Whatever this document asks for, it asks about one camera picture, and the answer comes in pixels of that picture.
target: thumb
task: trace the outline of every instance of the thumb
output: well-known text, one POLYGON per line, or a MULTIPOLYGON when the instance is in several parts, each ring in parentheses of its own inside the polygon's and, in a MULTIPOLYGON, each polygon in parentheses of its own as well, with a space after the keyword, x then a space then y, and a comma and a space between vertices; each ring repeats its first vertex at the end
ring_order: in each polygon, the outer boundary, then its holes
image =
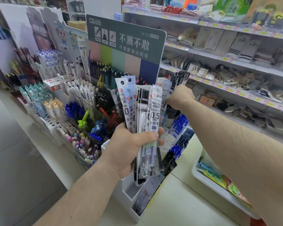
POLYGON ((133 141, 134 143, 140 147, 146 143, 152 143, 158 139, 159 134, 157 132, 142 132, 142 133, 134 133, 133 141))

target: person's right hand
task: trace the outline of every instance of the person's right hand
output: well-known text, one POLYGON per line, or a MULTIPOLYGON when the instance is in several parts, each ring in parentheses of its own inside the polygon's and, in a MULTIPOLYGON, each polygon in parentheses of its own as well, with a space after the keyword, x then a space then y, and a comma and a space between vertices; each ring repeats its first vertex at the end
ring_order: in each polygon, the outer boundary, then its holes
POLYGON ((166 105, 170 105, 176 110, 182 110, 191 100, 195 100, 192 90, 184 85, 179 85, 173 94, 166 99, 166 105))

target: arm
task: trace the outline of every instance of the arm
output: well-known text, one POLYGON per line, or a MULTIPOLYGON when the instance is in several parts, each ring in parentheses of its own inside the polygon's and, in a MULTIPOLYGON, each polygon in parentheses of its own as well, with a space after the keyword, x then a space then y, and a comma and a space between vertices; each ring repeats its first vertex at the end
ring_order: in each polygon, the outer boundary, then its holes
POLYGON ((283 144, 195 101, 180 85, 167 99, 267 225, 283 225, 283 144))
POLYGON ((132 134, 120 124, 100 159, 34 226, 98 225, 117 182, 130 174, 130 163, 140 146, 155 141, 163 132, 161 128, 159 133, 132 134))

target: green package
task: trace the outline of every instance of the green package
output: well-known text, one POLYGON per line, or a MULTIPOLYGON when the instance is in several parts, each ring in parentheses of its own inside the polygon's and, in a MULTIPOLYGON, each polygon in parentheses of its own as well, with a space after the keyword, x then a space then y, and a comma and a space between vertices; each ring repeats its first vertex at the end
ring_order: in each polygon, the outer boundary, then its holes
POLYGON ((247 13, 253 0, 218 0, 215 11, 223 10, 226 16, 238 16, 247 13))

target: person's left hand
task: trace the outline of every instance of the person's left hand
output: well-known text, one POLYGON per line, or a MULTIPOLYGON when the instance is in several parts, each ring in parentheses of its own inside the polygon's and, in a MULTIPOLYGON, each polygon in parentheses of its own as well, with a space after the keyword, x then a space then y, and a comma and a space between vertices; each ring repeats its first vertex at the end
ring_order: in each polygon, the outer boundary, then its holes
MULTIPOLYGON (((137 156, 140 147, 144 144, 154 142, 159 135, 164 133, 163 128, 157 132, 130 133, 121 123, 115 129, 107 148, 103 151, 99 160, 105 160, 119 176, 124 178, 131 172, 131 162, 137 156)), ((158 144, 163 145, 164 140, 158 139, 158 144)))

